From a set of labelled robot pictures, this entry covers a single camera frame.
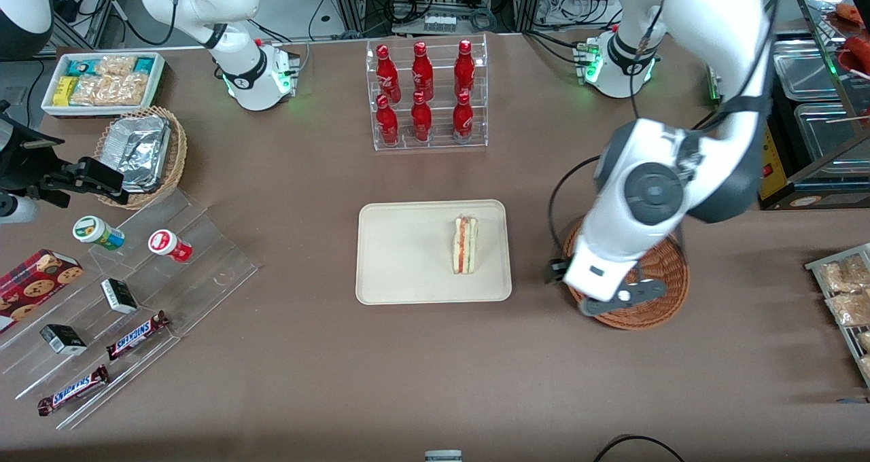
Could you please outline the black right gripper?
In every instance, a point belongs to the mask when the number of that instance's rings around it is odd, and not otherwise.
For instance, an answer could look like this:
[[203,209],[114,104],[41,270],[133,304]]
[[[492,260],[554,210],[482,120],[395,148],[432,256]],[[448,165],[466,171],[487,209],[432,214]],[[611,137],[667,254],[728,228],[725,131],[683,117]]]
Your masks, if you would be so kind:
[[10,104],[3,101],[1,105],[2,193],[67,208],[71,197],[63,190],[74,190],[78,185],[85,193],[103,196],[115,204],[128,204],[121,172],[94,158],[80,158],[77,164],[62,160],[54,146],[65,141],[19,124],[6,114]]

